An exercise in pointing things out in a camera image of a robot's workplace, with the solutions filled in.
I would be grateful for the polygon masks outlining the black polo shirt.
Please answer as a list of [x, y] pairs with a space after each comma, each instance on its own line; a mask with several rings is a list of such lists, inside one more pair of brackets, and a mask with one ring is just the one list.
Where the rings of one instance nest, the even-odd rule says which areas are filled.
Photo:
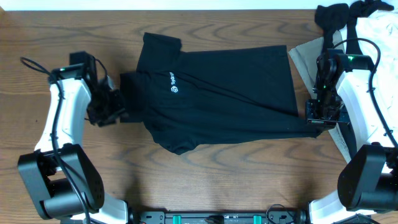
[[319, 136], [299, 116], [286, 46], [184, 52], [180, 39], [151, 33], [143, 42], [136, 69], [120, 76], [126, 122], [164, 149]]

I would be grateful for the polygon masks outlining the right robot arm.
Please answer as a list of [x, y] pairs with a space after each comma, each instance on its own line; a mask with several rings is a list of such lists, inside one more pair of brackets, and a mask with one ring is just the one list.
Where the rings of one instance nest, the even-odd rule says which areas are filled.
[[328, 49], [317, 58], [306, 120], [321, 130], [351, 126], [357, 153], [338, 178], [337, 189], [308, 205], [308, 223], [370, 223], [370, 215], [397, 210], [397, 127], [376, 104], [371, 83], [377, 62], [365, 55]]

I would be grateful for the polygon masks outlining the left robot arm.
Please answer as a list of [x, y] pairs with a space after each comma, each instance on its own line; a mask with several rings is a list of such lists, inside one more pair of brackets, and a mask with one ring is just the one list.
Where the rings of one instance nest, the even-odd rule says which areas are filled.
[[61, 223], [130, 223], [129, 207], [105, 192], [99, 172], [83, 150], [85, 122], [115, 123], [122, 112], [107, 73], [98, 78], [97, 58], [47, 70], [22, 57], [26, 67], [48, 76], [50, 107], [43, 133], [17, 168], [39, 217]]

